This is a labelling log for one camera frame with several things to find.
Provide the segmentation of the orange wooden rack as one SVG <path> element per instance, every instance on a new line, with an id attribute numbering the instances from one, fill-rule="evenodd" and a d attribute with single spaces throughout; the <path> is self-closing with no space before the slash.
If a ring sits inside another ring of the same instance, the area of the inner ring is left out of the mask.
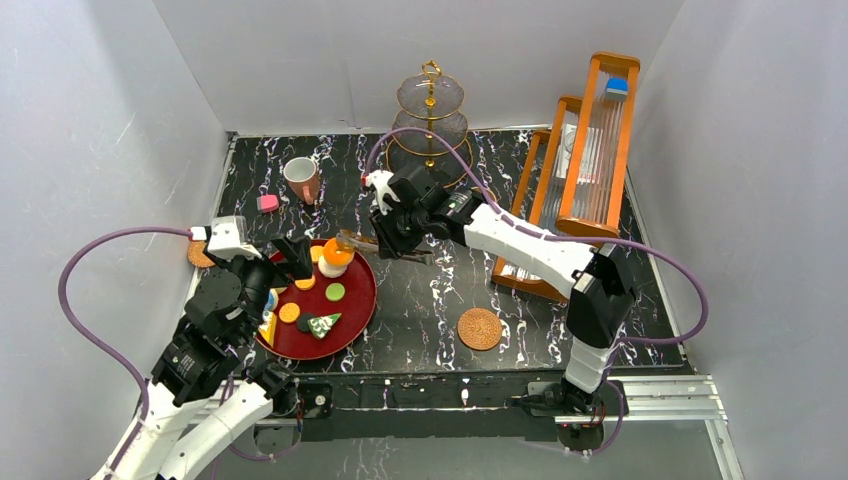
<path id="1" fill-rule="evenodd" d="M 641 63 L 610 52 L 592 55 L 581 96 L 563 96 L 552 126 L 532 134 L 511 213 L 558 234 L 619 235 L 619 220 Z M 606 82 L 624 78 L 624 102 L 603 99 Z"/>

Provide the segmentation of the pink mug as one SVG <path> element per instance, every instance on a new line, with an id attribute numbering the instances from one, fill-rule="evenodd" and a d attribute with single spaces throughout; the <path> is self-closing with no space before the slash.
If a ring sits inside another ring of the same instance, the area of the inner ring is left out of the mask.
<path id="1" fill-rule="evenodd" d="M 321 180 L 316 161 L 307 157 L 293 158 L 284 165 L 283 177 L 307 205 L 314 205 L 319 200 Z"/>

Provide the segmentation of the woven coaster left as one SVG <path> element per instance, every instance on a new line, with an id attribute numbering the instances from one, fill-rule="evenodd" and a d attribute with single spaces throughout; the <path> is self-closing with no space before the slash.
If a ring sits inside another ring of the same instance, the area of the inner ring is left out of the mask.
<path id="1" fill-rule="evenodd" d="M 187 249 L 187 259 L 196 268 L 206 269 L 215 265 L 205 253 L 207 244 L 203 241 L 190 241 Z"/>

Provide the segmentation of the three-tier glass cake stand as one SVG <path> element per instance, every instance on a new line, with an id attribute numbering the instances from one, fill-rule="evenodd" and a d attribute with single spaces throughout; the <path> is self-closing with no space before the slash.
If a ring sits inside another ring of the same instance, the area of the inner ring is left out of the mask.
<path id="1" fill-rule="evenodd" d="M 408 130 L 392 136 L 386 147 L 385 165 L 395 172 L 409 164 L 422 166 L 444 187 L 463 181 L 466 172 L 450 153 L 455 150 L 463 161 L 474 163 L 468 139 L 469 123 L 461 112 L 465 100 L 463 87 L 442 72 L 433 60 L 421 71 L 406 78 L 396 91 L 400 110 L 393 129 Z M 421 128 L 421 133 L 409 129 Z"/>

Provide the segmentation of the orange donut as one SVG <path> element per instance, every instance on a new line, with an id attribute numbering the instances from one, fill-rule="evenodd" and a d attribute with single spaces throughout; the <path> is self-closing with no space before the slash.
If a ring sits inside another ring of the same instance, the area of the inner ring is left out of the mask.
<path id="1" fill-rule="evenodd" d="M 333 267 L 347 267 L 354 259 L 354 251 L 340 246 L 337 239 L 332 238 L 324 244 L 322 258 Z"/>

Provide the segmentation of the blue white donut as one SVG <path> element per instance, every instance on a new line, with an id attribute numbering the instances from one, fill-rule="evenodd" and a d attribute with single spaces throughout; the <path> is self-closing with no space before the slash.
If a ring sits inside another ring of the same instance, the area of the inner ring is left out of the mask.
<path id="1" fill-rule="evenodd" d="M 268 293 L 268 298 L 263 310 L 265 312 L 274 312 L 279 302 L 279 295 L 275 289 L 271 289 Z"/>

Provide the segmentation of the red round tray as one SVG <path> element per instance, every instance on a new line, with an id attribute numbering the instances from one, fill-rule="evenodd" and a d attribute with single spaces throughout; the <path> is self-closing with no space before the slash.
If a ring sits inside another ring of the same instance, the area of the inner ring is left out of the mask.
<path id="1" fill-rule="evenodd" d="M 291 284 L 278 294 L 276 321 L 271 335 L 258 335 L 267 351 L 289 360 L 310 361 L 331 356 L 350 345 L 368 326 L 377 303 L 373 269 L 359 253 L 338 278 L 314 271 L 315 282 L 304 290 Z M 328 317 L 335 323 L 321 338 L 307 327 L 303 318 Z"/>

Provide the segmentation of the yellow biscuit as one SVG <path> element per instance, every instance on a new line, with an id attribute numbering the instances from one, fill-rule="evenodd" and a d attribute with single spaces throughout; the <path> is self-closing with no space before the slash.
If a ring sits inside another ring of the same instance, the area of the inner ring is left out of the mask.
<path id="1" fill-rule="evenodd" d="M 286 324 L 295 323 L 300 315 L 301 308 L 294 302 L 283 304 L 277 311 L 278 320 Z"/>
<path id="2" fill-rule="evenodd" d="M 296 286 L 296 288 L 301 290 L 301 291 L 308 291 L 308 290 L 312 289 L 315 286 L 315 284 L 316 284 L 315 276 L 311 276 L 308 279 L 296 280 L 294 282 L 294 285 Z"/>
<path id="3" fill-rule="evenodd" d="M 315 245 L 310 248 L 310 256 L 313 263 L 318 263 L 319 260 L 323 256 L 324 247 L 322 245 Z"/>

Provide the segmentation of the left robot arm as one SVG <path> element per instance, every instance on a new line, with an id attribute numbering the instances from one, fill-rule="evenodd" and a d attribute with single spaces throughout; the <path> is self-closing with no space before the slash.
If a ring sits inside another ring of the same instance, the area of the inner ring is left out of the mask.
<path id="1" fill-rule="evenodd" d="M 241 244 L 234 253 L 209 243 L 212 271 L 186 302 L 171 342 L 155 364 L 141 407 L 98 479 L 194 479 L 241 433 L 269 415 L 302 410 L 298 382 L 270 361 L 247 368 L 231 397 L 190 425 L 243 361 L 270 294 L 313 272 L 311 241 L 271 239 L 268 256 Z"/>

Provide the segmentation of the woven coaster front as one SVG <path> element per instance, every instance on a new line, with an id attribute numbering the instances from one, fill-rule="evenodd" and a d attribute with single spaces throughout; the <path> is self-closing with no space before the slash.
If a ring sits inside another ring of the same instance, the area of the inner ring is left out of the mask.
<path id="1" fill-rule="evenodd" d="M 487 309 L 472 308 L 457 322 L 457 333 L 463 344 L 476 351 L 487 351 L 500 342 L 503 326 L 498 316 Z"/>

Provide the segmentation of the green macaron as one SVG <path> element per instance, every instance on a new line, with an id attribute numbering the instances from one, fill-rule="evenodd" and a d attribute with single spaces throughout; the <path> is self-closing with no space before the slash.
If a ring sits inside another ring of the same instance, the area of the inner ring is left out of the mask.
<path id="1" fill-rule="evenodd" d="M 328 301 L 338 302 L 344 298 L 346 288 L 343 284 L 334 282 L 329 284 L 325 289 L 325 297 Z"/>

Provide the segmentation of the green triangular cake slice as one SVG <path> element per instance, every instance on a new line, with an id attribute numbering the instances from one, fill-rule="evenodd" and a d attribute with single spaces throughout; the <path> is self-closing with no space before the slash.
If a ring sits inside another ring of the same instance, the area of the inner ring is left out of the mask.
<path id="1" fill-rule="evenodd" d="M 335 324 L 341 318 L 341 313 L 333 313 L 322 316 L 314 316 L 310 322 L 312 335 L 316 339 L 324 339 L 327 334 L 334 328 Z"/>

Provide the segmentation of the black sandwich cookie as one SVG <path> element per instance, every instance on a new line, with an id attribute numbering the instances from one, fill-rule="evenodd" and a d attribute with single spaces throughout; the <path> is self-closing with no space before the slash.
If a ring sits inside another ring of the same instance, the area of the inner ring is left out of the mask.
<path id="1" fill-rule="evenodd" d="M 296 328 L 301 333 L 311 334 L 312 330 L 311 330 L 310 322 L 313 318 L 314 318 L 314 315 L 311 314 L 311 313 L 308 313 L 308 312 L 302 313 L 296 321 Z"/>

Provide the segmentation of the yellow biscuit lower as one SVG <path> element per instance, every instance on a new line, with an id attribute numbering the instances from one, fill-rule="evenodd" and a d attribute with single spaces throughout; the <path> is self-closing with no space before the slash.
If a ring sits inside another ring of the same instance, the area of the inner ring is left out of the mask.
<path id="1" fill-rule="evenodd" d="M 300 315 L 301 308 L 294 302 L 283 304 L 277 311 L 278 320 L 286 324 L 295 323 Z"/>

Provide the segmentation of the yellow biscuit middle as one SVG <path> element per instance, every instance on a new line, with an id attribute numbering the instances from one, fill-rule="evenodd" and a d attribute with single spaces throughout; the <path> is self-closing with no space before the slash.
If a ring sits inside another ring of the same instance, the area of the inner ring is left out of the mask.
<path id="1" fill-rule="evenodd" d="M 296 286 L 296 288 L 301 290 L 301 291 L 308 291 L 308 290 L 312 289 L 315 286 L 315 284 L 316 284 L 315 276 L 311 276 L 308 279 L 296 280 L 294 282 L 294 285 Z"/>

